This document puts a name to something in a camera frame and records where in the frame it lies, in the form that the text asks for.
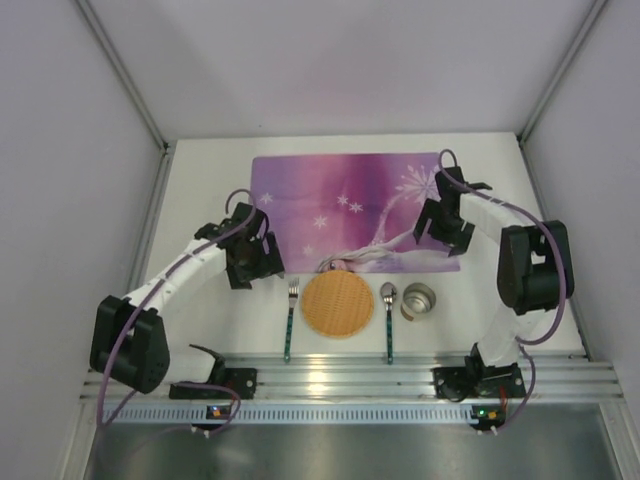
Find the purple printed placemat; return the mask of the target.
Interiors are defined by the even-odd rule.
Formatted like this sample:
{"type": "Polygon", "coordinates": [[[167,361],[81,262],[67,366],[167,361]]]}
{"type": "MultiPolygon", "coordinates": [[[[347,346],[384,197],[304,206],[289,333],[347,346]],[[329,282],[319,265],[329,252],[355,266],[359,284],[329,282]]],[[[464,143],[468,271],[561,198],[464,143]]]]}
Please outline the purple printed placemat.
{"type": "Polygon", "coordinates": [[[438,171],[434,152],[260,156],[250,190],[288,273],[457,272],[445,245],[413,237],[438,171]]]}

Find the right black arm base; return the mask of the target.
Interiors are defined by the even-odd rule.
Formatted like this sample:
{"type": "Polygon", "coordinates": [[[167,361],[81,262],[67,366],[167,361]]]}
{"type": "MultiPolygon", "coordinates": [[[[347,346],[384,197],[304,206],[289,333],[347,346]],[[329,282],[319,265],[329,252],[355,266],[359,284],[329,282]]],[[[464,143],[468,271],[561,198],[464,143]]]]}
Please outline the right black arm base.
{"type": "Polygon", "coordinates": [[[520,368],[490,367],[471,372],[466,367],[439,367],[433,370],[438,399],[460,403],[466,399],[524,398],[526,388],[520,368]]]}

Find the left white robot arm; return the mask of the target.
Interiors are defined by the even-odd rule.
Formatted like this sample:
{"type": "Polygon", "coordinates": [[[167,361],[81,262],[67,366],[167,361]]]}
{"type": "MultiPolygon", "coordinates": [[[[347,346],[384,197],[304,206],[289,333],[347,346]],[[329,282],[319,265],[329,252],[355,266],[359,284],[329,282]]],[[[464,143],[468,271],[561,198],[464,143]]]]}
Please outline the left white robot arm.
{"type": "Polygon", "coordinates": [[[269,217],[236,205],[221,223],[207,223],[185,250],[144,285],[97,307],[89,365],[134,391],[149,394],[163,382],[191,388],[224,384],[224,358],[177,338],[178,313],[204,286],[226,278],[227,290],[249,290],[256,280],[285,273],[269,217]]]}

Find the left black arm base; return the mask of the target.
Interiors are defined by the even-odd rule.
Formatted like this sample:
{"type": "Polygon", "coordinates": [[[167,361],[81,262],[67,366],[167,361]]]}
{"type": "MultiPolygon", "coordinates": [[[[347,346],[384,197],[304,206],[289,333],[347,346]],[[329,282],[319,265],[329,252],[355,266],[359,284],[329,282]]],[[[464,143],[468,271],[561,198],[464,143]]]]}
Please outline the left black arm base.
{"type": "MultiPolygon", "coordinates": [[[[233,390],[241,400],[254,398],[257,387],[258,371],[255,368],[226,367],[223,373],[216,373],[209,385],[216,385],[233,390]]],[[[195,388],[173,384],[169,390],[172,400],[218,400],[230,398],[226,391],[195,388]]]]}

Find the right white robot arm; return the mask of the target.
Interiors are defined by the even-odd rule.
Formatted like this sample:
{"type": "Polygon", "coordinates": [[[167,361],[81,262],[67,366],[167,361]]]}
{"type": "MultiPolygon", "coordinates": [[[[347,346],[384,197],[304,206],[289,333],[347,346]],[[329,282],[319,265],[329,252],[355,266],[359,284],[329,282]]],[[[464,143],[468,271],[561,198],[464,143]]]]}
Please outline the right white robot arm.
{"type": "Polygon", "coordinates": [[[468,183],[458,166],[435,175],[439,199],[427,199],[413,231],[467,252],[479,231],[498,247],[496,286],[501,305],[484,336],[465,357],[474,387],[512,377],[523,346],[549,340],[559,327],[575,283],[566,226],[488,195],[485,183],[468,183]]]}

